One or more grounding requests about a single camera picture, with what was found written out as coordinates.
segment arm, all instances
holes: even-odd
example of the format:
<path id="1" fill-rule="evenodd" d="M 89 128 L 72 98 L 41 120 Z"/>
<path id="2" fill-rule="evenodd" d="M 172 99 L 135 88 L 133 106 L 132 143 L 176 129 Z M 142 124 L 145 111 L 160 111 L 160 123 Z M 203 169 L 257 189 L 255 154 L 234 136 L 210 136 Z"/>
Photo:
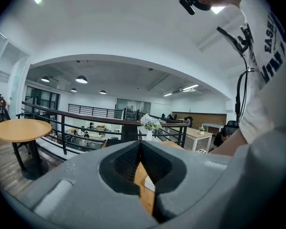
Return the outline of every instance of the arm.
<path id="1" fill-rule="evenodd" d="M 233 156 L 237 148 L 244 144 L 247 144 L 247 141 L 245 140 L 241 130 L 238 129 L 217 149 L 210 152 L 210 154 Z"/>

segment flower vase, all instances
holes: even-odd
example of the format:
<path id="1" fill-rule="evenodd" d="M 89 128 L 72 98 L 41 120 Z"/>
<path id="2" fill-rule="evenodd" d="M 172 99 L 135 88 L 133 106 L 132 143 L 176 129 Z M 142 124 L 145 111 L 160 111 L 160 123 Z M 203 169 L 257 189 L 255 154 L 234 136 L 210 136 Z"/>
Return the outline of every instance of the flower vase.
<path id="1" fill-rule="evenodd" d="M 151 141 L 153 138 L 153 132 L 152 131 L 147 131 L 147 134 L 146 134 L 146 141 Z"/>

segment white t-shirt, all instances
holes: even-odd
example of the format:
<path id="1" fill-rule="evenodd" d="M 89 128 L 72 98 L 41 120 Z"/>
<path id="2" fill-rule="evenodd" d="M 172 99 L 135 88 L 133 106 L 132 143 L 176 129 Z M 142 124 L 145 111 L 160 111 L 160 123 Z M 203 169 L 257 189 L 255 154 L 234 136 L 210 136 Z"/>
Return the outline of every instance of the white t-shirt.
<path id="1" fill-rule="evenodd" d="M 286 126 L 286 34 L 266 0 L 242 0 L 240 9 L 253 37 L 249 65 L 255 69 L 250 73 L 254 84 L 240 122 L 251 143 L 273 127 Z"/>

